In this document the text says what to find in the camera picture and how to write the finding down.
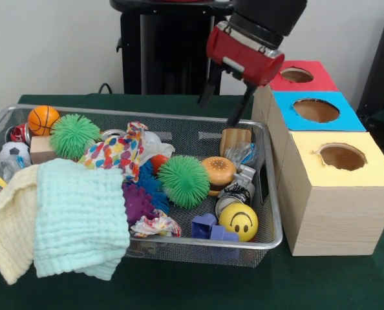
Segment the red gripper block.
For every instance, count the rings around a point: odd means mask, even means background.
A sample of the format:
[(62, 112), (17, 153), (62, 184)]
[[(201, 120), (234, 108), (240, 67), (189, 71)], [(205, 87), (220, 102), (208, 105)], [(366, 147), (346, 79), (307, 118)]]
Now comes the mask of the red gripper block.
[[(246, 91), (233, 114), (228, 118), (228, 125), (237, 125), (245, 112), (256, 87), (265, 86), (280, 71), (285, 56), (280, 50), (272, 50), (262, 43), (235, 30), (227, 21), (219, 22), (212, 29), (206, 53), (218, 65), (225, 65), (228, 70), (240, 74), (246, 82)], [(197, 105), (204, 109), (213, 95), (216, 82), (221, 77), (224, 66), (216, 66), (209, 74), (209, 78), (197, 101)]]

